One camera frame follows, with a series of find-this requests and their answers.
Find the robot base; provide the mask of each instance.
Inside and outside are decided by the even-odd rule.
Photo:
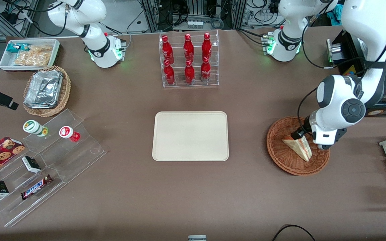
[[[281,62],[288,62],[294,58],[296,54],[300,51],[300,46],[302,43],[299,44],[299,46],[296,48],[295,45],[293,45],[292,50],[286,50],[285,47],[279,42],[278,34],[281,32],[281,29],[277,29],[273,32],[268,32],[268,35],[265,37],[262,37],[262,43],[263,44],[269,44],[269,46],[263,46],[263,53],[265,55],[270,55],[277,61]]]
[[[110,47],[102,57],[93,56],[89,51],[92,61],[101,68],[109,68],[119,61],[124,61],[126,54],[126,42],[121,42],[119,38],[110,35],[107,38],[110,40]]]

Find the red-capped jar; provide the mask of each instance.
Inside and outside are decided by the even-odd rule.
[[[78,140],[80,139],[80,133],[74,131],[74,129],[69,126],[64,126],[63,128],[60,128],[59,135],[62,138],[71,140],[71,142],[78,142]]]

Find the white plastic tray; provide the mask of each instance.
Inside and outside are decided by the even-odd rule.
[[[159,112],[154,121],[156,161],[223,162],[229,157],[227,115],[222,111]]]
[[[19,39],[19,40],[10,40],[7,43],[28,43],[32,45],[51,45],[53,46],[52,54],[50,55],[49,64],[47,67],[53,66],[56,60],[56,56],[58,54],[60,43],[56,39]],[[11,53],[8,51],[4,51],[4,54],[0,61],[0,68],[5,71],[33,71],[33,70],[41,70],[45,67],[39,66],[17,66],[14,65],[14,60],[17,58],[17,53]]]

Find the coca-cola bottle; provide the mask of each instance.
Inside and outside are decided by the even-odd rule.
[[[202,58],[202,65],[200,66],[200,80],[204,83],[208,83],[211,76],[211,65],[209,64],[208,57]]]
[[[174,63],[174,52],[172,50],[172,46],[168,41],[168,37],[166,35],[162,36],[163,46],[162,51],[164,53],[164,58],[169,61],[170,64]]]
[[[186,68],[184,69],[184,73],[186,75],[186,83],[188,85],[193,85],[194,84],[194,69],[192,67],[192,61],[187,60],[186,61]]]
[[[204,35],[203,35],[203,43],[202,43],[202,59],[203,57],[208,57],[208,60],[211,59],[211,47],[212,47],[212,44],[211,44],[211,41],[210,41],[210,34],[208,32],[206,32]]]
[[[189,60],[193,62],[194,58],[194,47],[193,43],[191,41],[190,34],[184,35],[184,56],[186,57],[186,60]]]
[[[164,73],[165,79],[169,85],[175,84],[175,74],[174,69],[171,67],[169,60],[164,60]]]

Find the empty tray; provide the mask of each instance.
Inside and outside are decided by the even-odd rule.
[[[222,111],[159,112],[154,121],[156,161],[222,162],[229,157],[227,115]]]

